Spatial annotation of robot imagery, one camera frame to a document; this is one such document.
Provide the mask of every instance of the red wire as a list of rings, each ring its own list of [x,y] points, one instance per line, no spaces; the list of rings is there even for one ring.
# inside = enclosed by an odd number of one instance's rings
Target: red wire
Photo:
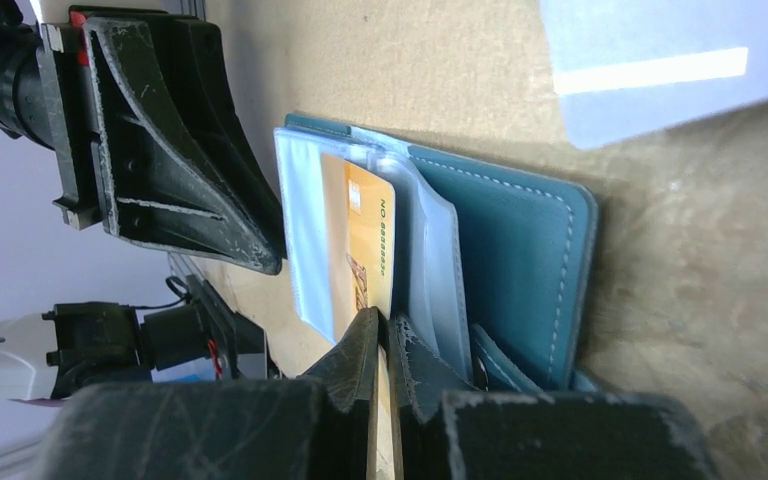
[[[222,366],[219,365],[219,347],[216,346],[216,342],[211,338],[207,341],[207,351],[210,352],[210,359],[213,360],[213,370],[216,375],[222,376]]]

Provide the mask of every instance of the card chip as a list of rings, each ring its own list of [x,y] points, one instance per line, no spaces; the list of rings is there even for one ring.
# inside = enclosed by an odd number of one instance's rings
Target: card chip
[[[355,213],[360,213],[360,186],[349,180],[349,206]]]

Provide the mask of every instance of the wallet flap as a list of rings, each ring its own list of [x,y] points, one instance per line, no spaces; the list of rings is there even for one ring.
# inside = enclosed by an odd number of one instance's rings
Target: wallet flap
[[[458,212],[470,323],[540,388],[570,387],[597,225],[587,189],[327,120],[287,125],[410,158]]]

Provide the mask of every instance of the table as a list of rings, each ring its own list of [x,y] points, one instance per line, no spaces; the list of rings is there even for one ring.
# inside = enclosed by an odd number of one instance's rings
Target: table
[[[590,188],[602,222],[580,363],[681,400],[725,478],[768,479],[768,104],[581,152],[535,0],[208,0],[207,18],[273,186],[272,128],[301,111]],[[286,273],[200,263],[281,368],[328,349]]]

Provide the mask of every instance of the white stripe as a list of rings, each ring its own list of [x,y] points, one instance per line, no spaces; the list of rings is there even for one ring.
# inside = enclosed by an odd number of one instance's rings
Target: white stripe
[[[555,93],[572,95],[739,77],[746,73],[748,56],[747,47],[712,50],[557,73],[552,76],[552,80]]]

